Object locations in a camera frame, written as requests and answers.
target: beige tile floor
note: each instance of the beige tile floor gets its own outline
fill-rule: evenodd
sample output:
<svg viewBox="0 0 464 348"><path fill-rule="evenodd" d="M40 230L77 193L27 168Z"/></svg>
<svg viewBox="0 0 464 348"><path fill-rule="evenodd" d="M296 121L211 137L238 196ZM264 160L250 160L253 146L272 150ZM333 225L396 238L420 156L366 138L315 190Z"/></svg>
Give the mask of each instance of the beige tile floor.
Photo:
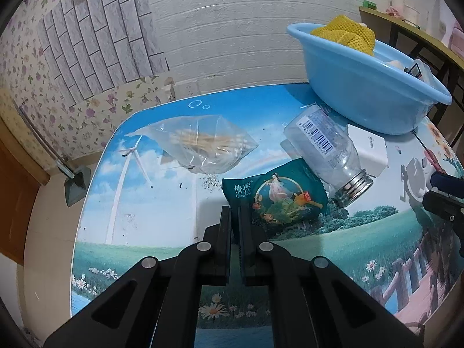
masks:
<svg viewBox="0 0 464 348"><path fill-rule="evenodd" d="M92 175L96 165L89 166ZM24 252L24 324L41 341L70 318L70 276L80 200L70 208L64 199L63 174L53 175L35 200Z"/></svg>

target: metal lid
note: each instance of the metal lid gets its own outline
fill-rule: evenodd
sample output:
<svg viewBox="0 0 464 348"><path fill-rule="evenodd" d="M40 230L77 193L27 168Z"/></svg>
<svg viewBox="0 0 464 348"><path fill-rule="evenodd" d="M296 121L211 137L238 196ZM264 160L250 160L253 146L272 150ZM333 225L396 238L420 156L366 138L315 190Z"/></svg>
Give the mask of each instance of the metal lid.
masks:
<svg viewBox="0 0 464 348"><path fill-rule="evenodd" d="M374 181L367 175L366 170L363 169L358 175L340 188L333 198L339 207L346 207L367 191L372 184L374 184Z"/></svg>

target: green snack package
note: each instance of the green snack package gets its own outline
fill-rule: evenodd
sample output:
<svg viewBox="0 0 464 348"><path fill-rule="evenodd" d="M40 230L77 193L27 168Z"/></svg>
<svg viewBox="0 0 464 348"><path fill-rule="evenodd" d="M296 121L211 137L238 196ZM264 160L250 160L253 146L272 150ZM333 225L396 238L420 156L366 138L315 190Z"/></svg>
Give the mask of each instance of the green snack package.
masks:
<svg viewBox="0 0 464 348"><path fill-rule="evenodd" d="M222 191L236 211L243 200L252 210L252 223L271 239L297 223L311 223L328 213L321 180L299 158L266 174L245 179L223 179Z"/></svg>

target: yellow mesh cloth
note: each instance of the yellow mesh cloth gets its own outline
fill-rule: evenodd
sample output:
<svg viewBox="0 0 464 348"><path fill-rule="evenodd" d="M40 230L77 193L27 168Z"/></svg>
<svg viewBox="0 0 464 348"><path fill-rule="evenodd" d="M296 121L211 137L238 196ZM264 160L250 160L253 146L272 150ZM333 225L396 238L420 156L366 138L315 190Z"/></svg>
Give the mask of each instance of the yellow mesh cloth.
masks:
<svg viewBox="0 0 464 348"><path fill-rule="evenodd" d="M347 16L337 16L331 20L327 26L312 30L311 34L343 44L344 46L364 52L370 56L373 55L375 45L374 32L354 22Z"/></svg>

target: wooden door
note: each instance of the wooden door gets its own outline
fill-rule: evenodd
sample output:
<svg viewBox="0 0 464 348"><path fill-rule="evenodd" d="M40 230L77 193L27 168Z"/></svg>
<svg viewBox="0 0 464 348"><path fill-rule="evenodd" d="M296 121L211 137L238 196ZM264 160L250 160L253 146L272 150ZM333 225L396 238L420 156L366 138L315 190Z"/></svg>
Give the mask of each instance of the wooden door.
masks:
<svg viewBox="0 0 464 348"><path fill-rule="evenodd" d="M0 140L0 252L19 264L39 187Z"/></svg>

